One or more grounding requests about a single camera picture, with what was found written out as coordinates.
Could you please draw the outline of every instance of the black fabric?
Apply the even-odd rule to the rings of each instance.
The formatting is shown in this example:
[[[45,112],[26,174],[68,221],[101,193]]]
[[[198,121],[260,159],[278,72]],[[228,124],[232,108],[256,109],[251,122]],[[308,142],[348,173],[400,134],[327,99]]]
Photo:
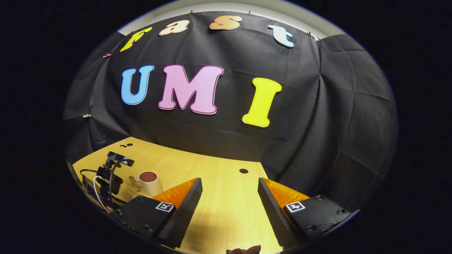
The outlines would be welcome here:
[[[230,14],[242,17],[239,28],[209,28],[216,17]],[[186,31],[158,35],[183,19],[190,20]],[[295,47],[279,44],[270,24],[292,33]],[[397,139],[395,101],[376,62],[350,36],[318,42],[278,21],[222,11],[177,16],[148,27],[152,30],[123,52],[119,50],[133,33],[122,40],[112,36],[82,67],[83,75],[69,93],[65,120],[69,124],[86,113],[92,117],[83,119],[83,126],[89,123],[88,139],[81,124],[72,126],[79,134],[66,133],[72,137],[68,150],[80,151],[73,158],[133,136],[193,153],[259,161],[271,180],[310,196],[323,194],[351,211],[366,202],[386,174]],[[101,57],[114,47],[111,57]],[[203,66],[225,70],[217,82],[216,114],[181,110],[177,104],[173,110],[158,108],[163,68],[172,64],[182,65],[189,80]],[[146,98],[127,105],[121,99],[122,72],[144,65],[154,66]],[[250,109],[256,77],[282,85],[266,128],[241,120]],[[137,71],[132,93],[139,79]]]

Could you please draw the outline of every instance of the white cable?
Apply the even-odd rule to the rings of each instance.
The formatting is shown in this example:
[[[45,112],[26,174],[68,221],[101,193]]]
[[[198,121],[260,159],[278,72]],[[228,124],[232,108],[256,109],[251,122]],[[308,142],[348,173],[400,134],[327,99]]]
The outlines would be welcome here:
[[[100,178],[102,180],[104,180],[105,182],[107,180],[103,179],[102,177],[100,177],[99,175],[94,176],[93,178],[93,187],[94,187],[94,193],[96,193],[97,199],[99,200],[99,203],[102,205],[102,207],[108,212],[110,213],[110,211],[104,206],[104,204],[102,204],[102,201],[100,201],[99,195],[97,194],[97,190],[96,190],[96,178]]]

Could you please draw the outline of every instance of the letter m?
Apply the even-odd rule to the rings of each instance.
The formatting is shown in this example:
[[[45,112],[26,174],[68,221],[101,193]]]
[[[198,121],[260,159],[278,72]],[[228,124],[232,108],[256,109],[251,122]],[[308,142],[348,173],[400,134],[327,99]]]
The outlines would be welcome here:
[[[190,105],[193,112],[199,114],[215,114],[217,108],[214,105],[215,87],[218,78],[223,74],[223,68],[218,66],[204,66],[192,81],[188,81],[182,65],[170,65],[163,69],[166,73],[163,98],[159,102],[159,108],[171,110],[176,107],[173,101],[173,93],[176,94],[180,109],[184,110],[192,96],[196,93],[195,101]]]

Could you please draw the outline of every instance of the white mug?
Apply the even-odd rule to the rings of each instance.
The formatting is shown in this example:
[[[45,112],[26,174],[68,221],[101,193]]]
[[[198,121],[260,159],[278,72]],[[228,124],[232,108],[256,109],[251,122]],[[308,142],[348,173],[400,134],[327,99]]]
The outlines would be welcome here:
[[[140,191],[141,185],[141,188],[151,197],[163,192],[159,176],[156,172],[143,171],[138,175],[139,180],[135,180],[133,176],[129,176],[129,179],[136,191]]]

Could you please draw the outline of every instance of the wooden table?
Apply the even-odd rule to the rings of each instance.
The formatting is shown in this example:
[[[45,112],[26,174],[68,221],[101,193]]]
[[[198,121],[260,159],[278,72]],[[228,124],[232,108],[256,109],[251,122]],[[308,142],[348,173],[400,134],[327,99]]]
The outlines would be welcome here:
[[[132,146],[121,147],[132,143]],[[115,174],[124,180],[117,198],[126,202],[134,196],[148,196],[133,189],[129,175],[138,179],[142,171],[158,174],[163,190],[200,177],[203,192],[188,226],[181,248],[188,253],[225,254],[227,249],[247,249],[261,245],[261,254],[282,251],[257,193],[258,178],[267,177],[259,162],[230,160],[185,152],[129,137],[104,147],[74,164],[81,180],[81,169],[97,170],[109,151],[135,161],[123,165]],[[247,169],[243,174],[239,169]],[[83,172],[89,179],[92,172]]]

